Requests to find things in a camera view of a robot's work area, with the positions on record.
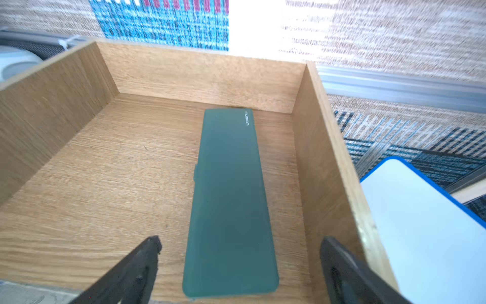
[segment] blue patterned rug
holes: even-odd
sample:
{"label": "blue patterned rug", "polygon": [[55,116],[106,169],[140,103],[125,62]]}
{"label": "blue patterned rug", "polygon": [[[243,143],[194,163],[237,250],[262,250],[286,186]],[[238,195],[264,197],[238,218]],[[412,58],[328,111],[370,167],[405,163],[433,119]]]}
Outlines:
{"label": "blue patterned rug", "polygon": [[486,166],[486,121],[457,112],[329,95],[358,176],[399,156],[446,188]]}
{"label": "blue patterned rug", "polygon": [[90,1],[107,38],[228,50],[228,0]]}

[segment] striped fabric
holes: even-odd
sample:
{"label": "striped fabric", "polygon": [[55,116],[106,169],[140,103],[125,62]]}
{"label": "striped fabric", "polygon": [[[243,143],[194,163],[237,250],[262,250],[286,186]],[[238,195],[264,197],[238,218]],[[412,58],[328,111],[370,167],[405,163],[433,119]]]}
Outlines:
{"label": "striped fabric", "polygon": [[107,38],[228,50],[228,0],[92,0]]}

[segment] patterned carpet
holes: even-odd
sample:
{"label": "patterned carpet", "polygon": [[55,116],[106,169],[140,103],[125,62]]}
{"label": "patterned carpet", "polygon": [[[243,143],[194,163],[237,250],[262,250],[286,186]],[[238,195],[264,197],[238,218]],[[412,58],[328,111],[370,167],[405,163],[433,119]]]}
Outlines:
{"label": "patterned carpet", "polygon": [[486,195],[469,202],[466,207],[486,222]]}
{"label": "patterned carpet", "polygon": [[[484,0],[0,0],[0,8],[0,24],[24,29],[486,84]],[[360,177],[391,155],[442,187],[486,165],[484,114],[329,97]]]}

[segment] blue border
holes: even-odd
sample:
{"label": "blue border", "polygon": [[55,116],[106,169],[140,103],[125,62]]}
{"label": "blue border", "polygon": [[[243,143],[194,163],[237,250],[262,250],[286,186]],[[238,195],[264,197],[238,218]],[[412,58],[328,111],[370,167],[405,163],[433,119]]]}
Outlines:
{"label": "blue border", "polygon": [[459,209],[464,211],[467,215],[469,215],[473,220],[475,220],[479,225],[481,225],[484,229],[486,229],[486,222],[484,222],[479,216],[477,216],[473,211],[469,210],[466,206],[458,202],[455,198],[453,198],[449,193],[447,193],[444,189],[439,187],[436,183],[434,183],[430,178],[426,177],[422,172],[418,171],[415,167],[413,167],[409,162],[404,160],[398,156],[389,156],[382,160],[379,164],[377,164],[370,172],[368,172],[365,176],[360,179],[360,183],[363,182],[368,176],[371,175],[376,169],[378,169],[381,165],[383,165],[386,161],[389,160],[398,160],[406,165],[410,170],[415,172],[419,177],[421,177],[424,181],[426,181],[429,185],[434,187],[438,192],[440,192],[443,196],[445,196],[448,200],[450,200],[454,205],[456,205]]}

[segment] wooden drawer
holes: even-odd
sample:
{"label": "wooden drawer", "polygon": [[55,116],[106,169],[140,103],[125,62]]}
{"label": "wooden drawer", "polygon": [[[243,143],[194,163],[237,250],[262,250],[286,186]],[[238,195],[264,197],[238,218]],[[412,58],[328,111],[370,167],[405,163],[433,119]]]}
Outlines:
{"label": "wooden drawer", "polygon": [[326,235],[396,286],[311,62],[96,40],[15,76],[0,96],[1,279],[85,289],[157,234],[152,298],[188,302],[182,275],[204,110],[249,107],[280,286],[214,302],[328,303]]}

